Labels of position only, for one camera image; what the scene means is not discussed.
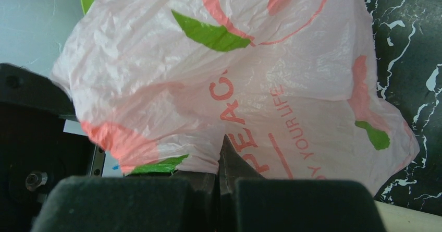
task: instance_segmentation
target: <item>metal bolt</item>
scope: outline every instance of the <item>metal bolt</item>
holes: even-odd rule
[[[29,191],[35,191],[38,187],[47,183],[47,173],[40,171],[33,171],[27,177],[25,186]]]

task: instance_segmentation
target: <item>green leaf print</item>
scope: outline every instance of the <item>green leaf print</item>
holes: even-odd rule
[[[175,171],[175,167],[182,163],[182,160],[189,156],[182,155],[180,157],[171,157],[155,164],[146,164],[136,167],[131,174],[145,174],[145,173],[171,173]]]
[[[203,23],[174,10],[172,10],[172,14],[188,38],[215,51],[227,52],[237,48],[245,48],[251,42],[250,39],[230,33],[224,26]]]
[[[356,121],[354,124],[367,131],[369,140],[373,144],[375,150],[384,150],[390,146],[390,138],[385,131],[373,128],[373,126],[366,121]]]

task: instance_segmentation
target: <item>black machine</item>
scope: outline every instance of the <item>black machine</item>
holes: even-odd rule
[[[0,231],[385,231],[360,184],[266,180],[225,138],[219,173],[101,178],[103,150],[63,132],[69,98],[0,64]]]

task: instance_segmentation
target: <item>plastic bag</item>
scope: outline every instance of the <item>plastic bag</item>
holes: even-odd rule
[[[376,96],[371,22],[363,0],[95,0],[51,78],[124,173],[216,173],[226,133],[265,177],[375,193],[419,146]]]

